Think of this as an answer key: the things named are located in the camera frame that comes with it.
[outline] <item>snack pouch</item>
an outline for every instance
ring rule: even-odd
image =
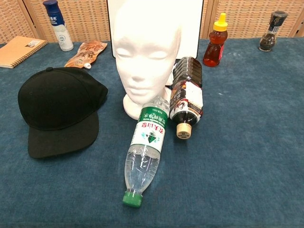
[[[97,40],[82,43],[77,51],[77,54],[70,58],[65,64],[65,67],[78,67],[78,68],[91,68],[99,53],[101,53],[107,46],[107,43],[103,43]]]

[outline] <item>green bottle cap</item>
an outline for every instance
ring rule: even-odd
[[[126,191],[123,196],[123,203],[130,207],[139,208],[142,204],[143,196],[138,193]]]

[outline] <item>black baseball cap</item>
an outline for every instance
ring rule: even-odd
[[[29,155],[44,158],[91,145],[99,132],[97,110],[107,93],[76,67],[48,67],[31,76],[18,92],[19,109],[29,125]]]

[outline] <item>notebook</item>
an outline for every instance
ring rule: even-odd
[[[14,68],[47,43],[42,39],[16,36],[0,48],[0,67]]]

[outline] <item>bottle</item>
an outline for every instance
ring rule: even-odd
[[[180,139],[191,137],[192,126],[203,116],[202,71],[199,61],[182,58],[173,70],[170,119]]]
[[[161,96],[142,107],[124,166],[127,191],[123,203],[128,206],[140,207],[142,193],[155,176],[169,109],[169,103]]]
[[[59,42],[59,46],[63,51],[70,51],[74,48],[70,34],[67,30],[63,16],[58,6],[57,0],[47,0],[43,2],[47,9],[50,22]]]
[[[203,64],[208,67],[215,67],[222,59],[224,42],[228,37],[228,23],[225,20],[226,13],[221,13],[218,21],[214,22],[213,32],[209,34],[210,42],[203,58]]]
[[[276,33],[288,14],[283,11],[275,11],[271,13],[268,31],[260,39],[259,49],[261,51],[271,51],[276,44]]]

